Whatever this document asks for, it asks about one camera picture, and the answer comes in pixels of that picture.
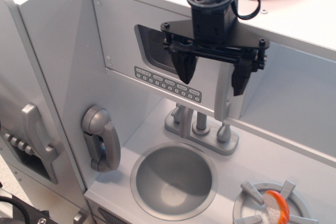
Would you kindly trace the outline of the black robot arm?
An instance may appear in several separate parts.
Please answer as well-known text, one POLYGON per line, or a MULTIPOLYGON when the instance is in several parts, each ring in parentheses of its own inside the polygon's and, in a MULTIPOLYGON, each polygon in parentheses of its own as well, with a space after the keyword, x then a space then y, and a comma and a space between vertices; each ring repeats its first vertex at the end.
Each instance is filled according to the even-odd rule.
POLYGON ((265 51, 270 41, 248 30, 239 21, 254 18, 260 7, 241 16, 238 0, 187 2, 192 9, 191 20, 161 25, 166 36, 164 48, 171 55, 180 80, 190 83, 197 57, 232 63, 234 95, 242 95, 251 73, 265 67, 265 51))

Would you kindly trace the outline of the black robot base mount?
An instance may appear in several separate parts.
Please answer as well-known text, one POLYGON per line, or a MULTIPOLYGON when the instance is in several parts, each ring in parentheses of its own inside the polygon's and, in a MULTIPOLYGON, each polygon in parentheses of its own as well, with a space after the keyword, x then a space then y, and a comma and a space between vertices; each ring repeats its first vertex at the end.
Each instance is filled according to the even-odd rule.
POLYGON ((1 188, 1 223, 53 223, 40 211, 1 188))

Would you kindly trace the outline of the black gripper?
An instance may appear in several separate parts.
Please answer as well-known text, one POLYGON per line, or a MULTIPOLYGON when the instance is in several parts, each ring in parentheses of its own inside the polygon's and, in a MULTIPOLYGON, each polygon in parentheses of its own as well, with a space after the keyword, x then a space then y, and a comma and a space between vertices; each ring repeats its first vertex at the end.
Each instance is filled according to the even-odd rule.
POLYGON ((234 64, 234 96, 242 95, 252 71, 263 69, 269 40, 238 21, 230 7, 225 10, 192 10, 192 19, 164 22, 165 49, 171 55, 180 80, 189 84, 197 57, 234 64))

